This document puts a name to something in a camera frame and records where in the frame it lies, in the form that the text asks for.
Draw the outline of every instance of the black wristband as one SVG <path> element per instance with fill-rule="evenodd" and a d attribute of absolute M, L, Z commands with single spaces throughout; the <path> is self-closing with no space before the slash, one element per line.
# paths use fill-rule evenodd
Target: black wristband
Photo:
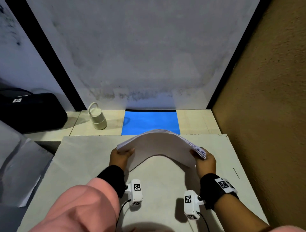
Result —
<path fill-rule="evenodd" d="M 116 191 L 118 197 L 122 198 L 125 192 L 125 182 L 124 173 L 121 168 L 116 165 L 108 166 L 97 177 L 109 183 Z"/>
<path fill-rule="evenodd" d="M 225 193 L 222 187 L 215 181 L 215 179 L 220 178 L 218 175 L 213 173 L 208 173 L 203 176 L 200 180 L 201 190 L 200 197 L 205 200 L 212 210 L 215 210 L 215 203 L 222 197 Z M 235 192 L 229 193 L 236 198 L 238 198 Z"/>

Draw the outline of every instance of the white thermos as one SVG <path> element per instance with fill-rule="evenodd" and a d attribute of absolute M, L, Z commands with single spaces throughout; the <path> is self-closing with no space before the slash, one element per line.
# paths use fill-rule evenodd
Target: white thermos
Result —
<path fill-rule="evenodd" d="M 102 130 L 107 126 L 107 122 L 103 115 L 103 112 L 96 102 L 90 104 L 90 106 L 88 107 L 88 114 L 94 128 Z"/>

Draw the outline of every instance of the hand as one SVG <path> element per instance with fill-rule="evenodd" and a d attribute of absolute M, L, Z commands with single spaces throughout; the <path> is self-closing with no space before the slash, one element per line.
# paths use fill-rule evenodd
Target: hand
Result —
<path fill-rule="evenodd" d="M 128 158 L 133 155 L 134 152 L 135 148 L 132 148 L 131 150 L 122 154 L 118 153 L 117 148 L 113 149 L 110 153 L 110 166 L 116 165 L 124 171 L 128 163 Z"/>
<path fill-rule="evenodd" d="M 194 150 L 189 151 L 190 154 L 192 154 L 192 156 L 196 160 L 196 172 L 198 173 L 200 179 L 208 173 L 216 174 L 216 163 L 217 163 L 215 157 L 211 153 L 206 151 L 204 148 L 202 149 L 206 152 L 206 159 L 203 159 Z"/>

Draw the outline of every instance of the blue paper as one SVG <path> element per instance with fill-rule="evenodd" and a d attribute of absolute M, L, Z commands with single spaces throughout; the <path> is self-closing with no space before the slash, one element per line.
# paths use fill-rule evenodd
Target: blue paper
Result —
<path fill-rule="evenodd" d="M 139 135 L 153 129 L 180 134 L 176 111 L 126 111 L 121 135 Z"/>

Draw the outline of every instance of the stack of paper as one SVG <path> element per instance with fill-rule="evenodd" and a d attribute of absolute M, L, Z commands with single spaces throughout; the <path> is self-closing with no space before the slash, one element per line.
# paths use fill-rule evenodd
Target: stack of paper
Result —
<path fill-rule="evenodd" d="M 147 131 L 117 145 L 119 152 L 131 148 L 135 148 L 135 153 L 129 158 L 129 171 L 154 155 L 167 156 L 188 167 L 196 165 L 190 150 L 196 151 L 203 159 L 206 158 L 206 152 L 200 147 L 171 131 L 161 129 Z"/>

